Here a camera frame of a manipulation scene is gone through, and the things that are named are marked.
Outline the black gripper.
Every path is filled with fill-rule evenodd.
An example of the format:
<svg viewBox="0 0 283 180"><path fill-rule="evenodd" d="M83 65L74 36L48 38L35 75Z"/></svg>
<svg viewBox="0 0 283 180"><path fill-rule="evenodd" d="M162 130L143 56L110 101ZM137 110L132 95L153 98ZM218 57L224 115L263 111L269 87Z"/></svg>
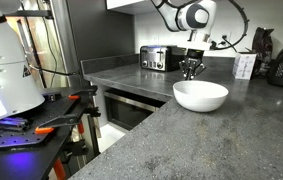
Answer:
<svg viewBox="0 0 283 180"><path fill-rule="evenodd" d="M180 69L182 70L183 76L186 80L190 79L191 67L195 69L192 79L206 69L205 65L202 64L203 54L204 52L202 50L188 49L185 61L179 62Z"/></svg>

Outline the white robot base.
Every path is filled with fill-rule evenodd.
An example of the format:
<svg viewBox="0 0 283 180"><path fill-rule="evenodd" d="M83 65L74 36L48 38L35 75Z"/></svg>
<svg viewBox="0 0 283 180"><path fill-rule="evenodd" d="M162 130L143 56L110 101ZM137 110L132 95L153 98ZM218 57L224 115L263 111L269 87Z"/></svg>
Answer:
<svg viewBox="0 0 283 180"><path fill-rule="evenodd" d="M20 0L0 0L0 120L44 102L20 39L6 19L6 14L16 12L20 5Z"/></svg>

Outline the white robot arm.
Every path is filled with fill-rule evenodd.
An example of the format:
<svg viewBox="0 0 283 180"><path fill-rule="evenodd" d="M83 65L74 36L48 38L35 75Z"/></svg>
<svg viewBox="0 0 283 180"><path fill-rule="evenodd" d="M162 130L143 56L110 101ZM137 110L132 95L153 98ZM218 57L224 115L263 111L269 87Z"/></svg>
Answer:
<svg viewBox="0 0 283 180"><path fill-rule="evenodd" d="M187 41L179 42L185 48L185 59L179 63L186 80L192 80L205 70L203 54L209 50L210 33L214 24L217 5L214 0L191 0L175 6L170 0L150 0L171 32L190 31Z"/></svg>

